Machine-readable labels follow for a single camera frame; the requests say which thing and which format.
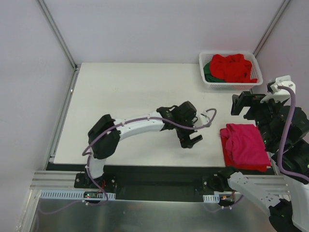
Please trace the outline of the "pink t shirt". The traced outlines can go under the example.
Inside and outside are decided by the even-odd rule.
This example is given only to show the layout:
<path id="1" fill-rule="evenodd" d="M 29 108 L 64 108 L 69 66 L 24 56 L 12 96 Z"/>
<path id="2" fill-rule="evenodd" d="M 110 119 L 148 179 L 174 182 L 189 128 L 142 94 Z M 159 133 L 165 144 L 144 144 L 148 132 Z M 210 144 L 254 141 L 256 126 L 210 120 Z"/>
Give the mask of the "pink t shirt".
<path id="1" fill-rule="evenodd" d="M 259 130 L 253 124 L 226 124 L 220 129 L 220 137 L 227 139 L 225 148 L 235 164 L 271 163 Z"/>

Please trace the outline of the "white plastic laundry basket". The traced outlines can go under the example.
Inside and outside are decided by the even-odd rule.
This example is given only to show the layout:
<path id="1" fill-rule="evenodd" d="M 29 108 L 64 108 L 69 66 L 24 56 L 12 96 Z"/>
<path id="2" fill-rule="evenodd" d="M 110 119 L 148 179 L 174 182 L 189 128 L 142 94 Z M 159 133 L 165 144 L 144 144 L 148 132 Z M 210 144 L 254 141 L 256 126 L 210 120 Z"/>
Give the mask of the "white plastic laundry basket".
<path id="1" fill-rule="evenodd" d="M 202 51 L 198 57 L 201 78 L 216 90 L 249 90 L 263 83 L 255 56 L 242 51 Z"/>

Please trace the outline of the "red t shirt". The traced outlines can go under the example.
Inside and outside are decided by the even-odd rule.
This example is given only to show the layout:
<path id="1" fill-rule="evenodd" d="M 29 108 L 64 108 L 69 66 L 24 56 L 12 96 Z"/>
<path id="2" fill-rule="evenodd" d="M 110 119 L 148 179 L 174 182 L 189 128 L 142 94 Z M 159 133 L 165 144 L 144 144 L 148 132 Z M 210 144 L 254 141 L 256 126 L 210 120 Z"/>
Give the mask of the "red t shirt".
<path id="1" fill-rule="evenodd" d="M 244 58 L 243 54 L 234 54 L 223 57 L 216 54 L 210 61 L 211 74 L 224 83 L 257 83 L 251 78 L 252 63 Z"/>
<path id="2" fill-rule="evenodd" d="M 266 172 L 268 168 L 272 167 L 271 163 L 269 165 L 235 164 L 233 160 L 228 156 L 227 150 L 225 148 L 226 142 L 227 139 L 225 139 L 224 137 L 221 138 L 223 156 L 226 166 L 233 166 L 234 168 L 239 170 L 260 171 L 260 172 Z"/>

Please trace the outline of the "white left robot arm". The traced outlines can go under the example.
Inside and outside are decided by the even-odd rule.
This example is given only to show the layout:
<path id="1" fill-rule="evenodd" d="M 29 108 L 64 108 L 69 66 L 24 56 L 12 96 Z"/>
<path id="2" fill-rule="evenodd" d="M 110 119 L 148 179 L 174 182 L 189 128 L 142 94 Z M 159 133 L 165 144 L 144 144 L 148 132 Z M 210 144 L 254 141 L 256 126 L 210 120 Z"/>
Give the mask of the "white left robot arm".
<path id="1" fill-rule="evenodd" d="M 118 143 L 126 138 L 146 132 L 175 130 L 182 148 L 192 148 L 203 137 L 195 133 L 197 110 L 186 101 L 179 106 L 159 107 L 140 117 L 114 119 L 110 114 L 102 116 L 88 132 L 88 147 L 82 153 L 87 156 L 85 182 L 92 188 L 104 188 L 104 165 L 106 159 L 114 154 Z"/>

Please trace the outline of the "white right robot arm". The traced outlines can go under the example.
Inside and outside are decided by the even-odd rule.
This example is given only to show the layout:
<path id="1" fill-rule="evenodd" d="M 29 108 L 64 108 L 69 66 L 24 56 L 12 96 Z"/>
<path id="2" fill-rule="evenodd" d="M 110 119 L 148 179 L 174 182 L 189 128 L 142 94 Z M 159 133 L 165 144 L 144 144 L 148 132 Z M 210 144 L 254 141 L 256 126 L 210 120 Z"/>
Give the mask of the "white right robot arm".
<path id="1" fill-rule="evenodd" d="M 234 167 L 218 173 L 217 186 L 235 190 L 260 208 L 278 232 L 309 229 L 309 131 L 307 115 L 296 106 L 295 91 L 281 86 L 269 95 L 247 91 L 233 95 L 231 115 L 248 107 L 245 119 L 255 121 L 267 152 L 274 154 L 278 176 L 246 176 Z"/>

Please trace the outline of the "red crumpled t shirt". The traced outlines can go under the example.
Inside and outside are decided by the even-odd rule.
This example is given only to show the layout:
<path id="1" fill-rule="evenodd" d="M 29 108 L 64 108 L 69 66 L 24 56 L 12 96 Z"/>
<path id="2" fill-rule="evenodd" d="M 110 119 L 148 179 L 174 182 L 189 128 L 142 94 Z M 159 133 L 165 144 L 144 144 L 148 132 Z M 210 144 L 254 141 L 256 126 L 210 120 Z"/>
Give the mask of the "red crumpled t shirt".
<path id="1" fill-rule="evenodd" d="M 210 61 L 211 74 L 224 83 L 257 83 L 251 78 L 252 63 L 244 58 L 243 54 L 234 54 L 223 57 L 216 54 Z"/>

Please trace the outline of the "green t shirt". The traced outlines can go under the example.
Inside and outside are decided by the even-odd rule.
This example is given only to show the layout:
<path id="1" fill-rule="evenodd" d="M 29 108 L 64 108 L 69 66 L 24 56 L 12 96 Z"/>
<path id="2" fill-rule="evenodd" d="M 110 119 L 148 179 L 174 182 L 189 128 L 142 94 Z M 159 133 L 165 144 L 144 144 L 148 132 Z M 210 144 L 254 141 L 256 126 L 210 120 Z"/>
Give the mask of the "green t shirt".
<path id="1" fill-rule="evenodd" d="M 224 83 L 225 82 L 224 80 L 216 78 L 211 74 L 210 64 L 211 63 L 209 62 L 203 67 L 205 80 L 210 83 Z"/>

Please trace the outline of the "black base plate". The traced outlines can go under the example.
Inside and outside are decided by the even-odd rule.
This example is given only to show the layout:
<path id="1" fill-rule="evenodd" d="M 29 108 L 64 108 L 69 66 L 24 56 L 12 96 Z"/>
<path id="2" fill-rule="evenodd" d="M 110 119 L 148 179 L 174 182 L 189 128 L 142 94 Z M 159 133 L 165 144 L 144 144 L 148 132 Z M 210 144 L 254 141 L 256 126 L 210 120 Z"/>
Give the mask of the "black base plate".
<path id="1" fill-rule="evenodd" d="M 50 171 L 69 171 L 74 189 L 91 190 L 97 185 L 117 200 L 201 203 L 206 195 L 230 192 L 226 178 L 236 168 L 106 165 L 94 182 L 81 165 L 48 165 Z"/>

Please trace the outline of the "aluminium frame rail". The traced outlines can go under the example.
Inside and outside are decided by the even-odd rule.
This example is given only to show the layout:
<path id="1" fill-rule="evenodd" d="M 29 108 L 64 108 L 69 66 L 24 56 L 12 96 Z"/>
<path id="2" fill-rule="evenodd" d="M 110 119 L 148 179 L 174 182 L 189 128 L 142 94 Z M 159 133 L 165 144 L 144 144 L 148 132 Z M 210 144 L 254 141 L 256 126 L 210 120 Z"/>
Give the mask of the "aluminium frame rail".
<path id="1" fill-rule="evenodd" d="M 207 196 L 238 195 L 231 188 L 223 191 L 210 188 L 213 174 L 118 173 L 103 177 L 104 188 L 87 182 L 84 172 L 37 171 L 30 189 L 50 191 L 51 198 L 98 199 L 158 202 L 202 202 Z"/>

